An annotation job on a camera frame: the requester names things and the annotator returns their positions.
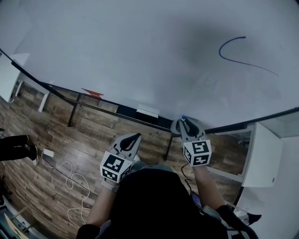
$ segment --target black sleeve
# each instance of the black sleeve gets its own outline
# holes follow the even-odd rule
[[[247,232],[250,239],[258,239],[256,233],[247,225],[245,225],[231,210],[230,206],[223,205],[216,210],[220,217],[231,227],[237,231]]]
[[[101,228],[96,225],[86,224],[79,228],[76,239],[94,239],[100,233]]]

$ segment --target blue marker line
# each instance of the blue marker line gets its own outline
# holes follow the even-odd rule
[[[244,38],[246,38],[246,37],[245,37],[245,36],[240,36],[240,37],[236,37],[236,38],[234,38],[234,39],[232,39],[232,40],[229,40],[229,41],[227,41],[226,43],[224,43],[224,44],[220,47],[220,49],[219,49],[219,55],[220,55],[223,59],[225,59],[225,60],[228,60],[228,61],[231,61],[231,62],[237,62],[237,63],[244,64],[244,65],[254,66],[254,67],[257,67],[257,68],[266,70],[266,71],[268,71],[268,72],[271,72],[271,73],[273,73],[274,75],[276,75],[276,76],[279,77],[278,74],[276,74],[275,72],[273,72],[273,71],[271,71],[271,70],[268,70],[268,69],[266,69],[266,68],[263,68],[263,67],[260,67],[260,66],[257,66],[257,65],[252,65],[252,64],[249,64],[249,63],[244,63],[244,62],[239,62],[239,61],[231,60],[231,59],[228,59],[228,58],[224,57],[223,55],[221,55],[221,50],[222,50],[222,48],[223,48],[226,44],[228,44],[229,42],[232,42],[232,41],[234,41],[234,40],[236,40],[236,39],[244,39]]]

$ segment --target white box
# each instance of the white box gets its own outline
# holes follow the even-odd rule
[[[146,105],[138,105],[138,108],[136,112],[149,115],[151,117],[159,118],[160,111],[151,107],[148,107]]]
[[[183,149],[183,154],[192,167],[209,164],[212,155],[210,140],[184,143]]]
[[[101,175],[119,183],[131,171],[132,166],[133,162],[106,151],[100,165]]]
[[[55,156],[55,152],[52,151],[52,150],[49,150],[49,149],[47,149],[47,148],[44,148],[44,149],[43,149],[43,154],[44,154],[44,155],[47,155],[47,156],[50,156],[50,157],[52,157],[52,158]]]

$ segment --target white table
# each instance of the white table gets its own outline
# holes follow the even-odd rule
[[[283,142],[260,123],[248,126],[245,130],[220,134],[244,132],[251,132],[251,137],[243,172],[239,175],[234,175],[208,167],[209,171],[241,182],[243,187],[272,187],[282,156]]]
[[[23,66],[29,57],[29,53],[24,54],[14,54],[9,56],[11,59],[15,60],[19,65]],[[44,93],[43,100],[41,102],[41,105],[38,109],[39,112],[43,111],[43,107],[46,103],[46,100],[49,95],[49,91],[42,88],[39,84],[35,83],[31,79],[29,79],[27,76],[20,73],[18,69],[16,69],[12,64],[11,60],[7,58],[5,55],[0,56],[0,96],[7,101],[8,103],[12,103],[11,101],[11,95],[14,90],[14,86],[17,82],[17,80],[20,79],[20,84],[17,89],[17,92],[15,96],[17,97],[20,88],[25,81],[32,87],[36,88],[38,91],[41,91]]]

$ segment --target white cable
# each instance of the white cable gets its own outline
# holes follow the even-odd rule
[[[44,159],[43,159],[43,152],[42,152],[42,160],[43,160],[44,165],[45,165],[46,167],[48,167],[48,168],[51,168],[51,169],[59,169],[62,165],[64,165],[64,164],[67,163],[67,162],[71,164],[71,172],[70,172],[70,174],[67,176],[66,181],[65,181],[65,186],[66,186],[68,189],[73,189],[73,187],[74,187],[74,182],[73,182],[73,176],[74,176],[74,175],[80,175],[80,176],[82,176],[82,177],[85,179],[85,181],[86,181],[86,183],[87,183],[87,186],[88,186],[88,195],[82,200],[82,202],[81,202],[81,207],[78,207],[78,208],[70,208],[70,209],[67,211],[67,217],[68,217],[68,219],[69,219],[69,221],[70,221],[71,223],[73,223],[73,224],[76,225],[77,227],[80,227],[80,226],[78,226],[76,223],[74,223],[74,222],[70,219],[69,211],[71,211],[71,210],[75,210],[75,209],[81,209],[81,218],[82,218],[82,220],[84,221],[84,224],[86,224],[86,222],[85,222],[85,220],[84,220],[84,218],[83,218],[83,215],[82,215],[82,213],[83,213],[83,209],[89,209],[89,210],[91,210],[90,208],[83,207],[83,202],[89,197],[89,194],[90,194],[90,187],[89,187],[89,184],[88,184],[86,178],[85,178],[82,174],[77,174],[77,173],[76,173],[76,174],[72,174],[72,175],[71,175],[71,173],[73,172],[73,165],[72,165],[72,163],[71,163],[70,161],[65,161],[65,162],[63,162],[59,167],[48,166],[48,165],[45,163]],[[71,186],[70,188],[67,186],[67,181],[68,181],[69,178],[71,179],[71,183],[72,183],[72,186]]]

